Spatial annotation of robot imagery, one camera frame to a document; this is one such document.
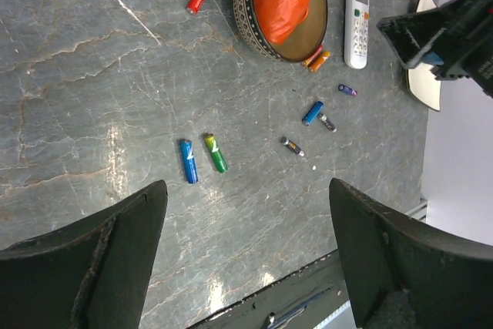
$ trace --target gray marble surface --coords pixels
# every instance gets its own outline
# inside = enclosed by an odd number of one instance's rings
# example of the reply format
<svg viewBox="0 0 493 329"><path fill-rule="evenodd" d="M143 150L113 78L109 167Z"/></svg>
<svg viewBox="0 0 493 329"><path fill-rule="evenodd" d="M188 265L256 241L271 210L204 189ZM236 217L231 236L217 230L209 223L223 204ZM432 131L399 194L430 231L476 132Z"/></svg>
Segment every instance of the gray marble surface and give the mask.
<svg viewBox="0 0 493 329"><path fill-rule="evenodd" d="M187 1L0 0L0 247L164 179L145 329L185 327L334 249L332 177L400 210L419 199L427 109L375 28L410 0L371 0L362 71L342 59L344 0L329 0L333 57L317 74L251 51L231 0L206 0L196 17ZM359 96L339 93L342 82ZM318 99L336 133L301 124ZM227 173L211 165L205 132ZM182 138L196 144L194 186Z"/></svg>

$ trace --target round tray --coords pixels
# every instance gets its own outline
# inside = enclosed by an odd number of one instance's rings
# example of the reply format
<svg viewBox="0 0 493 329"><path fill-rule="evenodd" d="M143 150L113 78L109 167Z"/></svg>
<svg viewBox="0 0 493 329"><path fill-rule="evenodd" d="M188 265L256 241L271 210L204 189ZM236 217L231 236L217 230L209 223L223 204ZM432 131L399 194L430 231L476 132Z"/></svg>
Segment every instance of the round tray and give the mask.
<svg viewBox="0 0 493 329"><path fill-rule="evenodd" d="M324 40L327 30L327 0L311 0L307 18L282 45L269 43L259 27L253 0L233 0L238 29L245 41L271 59L302 62L311 57Z"/></svg>

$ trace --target green battery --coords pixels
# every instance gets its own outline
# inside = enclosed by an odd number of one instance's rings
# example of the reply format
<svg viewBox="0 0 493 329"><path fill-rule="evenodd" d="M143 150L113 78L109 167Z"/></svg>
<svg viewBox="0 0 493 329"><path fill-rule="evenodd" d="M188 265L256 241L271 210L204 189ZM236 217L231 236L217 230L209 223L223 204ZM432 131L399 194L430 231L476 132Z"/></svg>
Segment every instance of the green battery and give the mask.
<svg viewBox="0 0 493 329"><path fill-rule="evenodd" d="M226 165L226 160L217 145L216 137L214 134L206 134L203 138L206 141L207 148L209 148L210 155L213 158L217 170L220 173L225 173L228 170L228 165Z"/></svg>

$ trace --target white remote control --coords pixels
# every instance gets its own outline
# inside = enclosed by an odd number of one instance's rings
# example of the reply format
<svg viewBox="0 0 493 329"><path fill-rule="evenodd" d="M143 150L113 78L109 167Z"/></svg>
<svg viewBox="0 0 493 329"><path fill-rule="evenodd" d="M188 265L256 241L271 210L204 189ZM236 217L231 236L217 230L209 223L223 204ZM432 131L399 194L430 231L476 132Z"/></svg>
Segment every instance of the white remote control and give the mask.
<svg viewBox="0 0 493 329"><path fill-rule="evenodd" d="M353 69L367 65L370 0L346 0L344 61Z"/></svg>

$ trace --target orange cloth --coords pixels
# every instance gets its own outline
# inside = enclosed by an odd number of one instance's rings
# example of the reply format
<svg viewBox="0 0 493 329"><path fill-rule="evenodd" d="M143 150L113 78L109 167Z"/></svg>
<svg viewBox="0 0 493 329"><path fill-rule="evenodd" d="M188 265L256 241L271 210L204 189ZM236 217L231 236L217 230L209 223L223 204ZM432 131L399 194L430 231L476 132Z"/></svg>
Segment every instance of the orange cloth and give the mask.
<svg viewBox="0 0 493 329"><path fill-rule="evenodd" d="M283 44L308 16L310 0L253 0L262 33L269 42Z"/></svg>

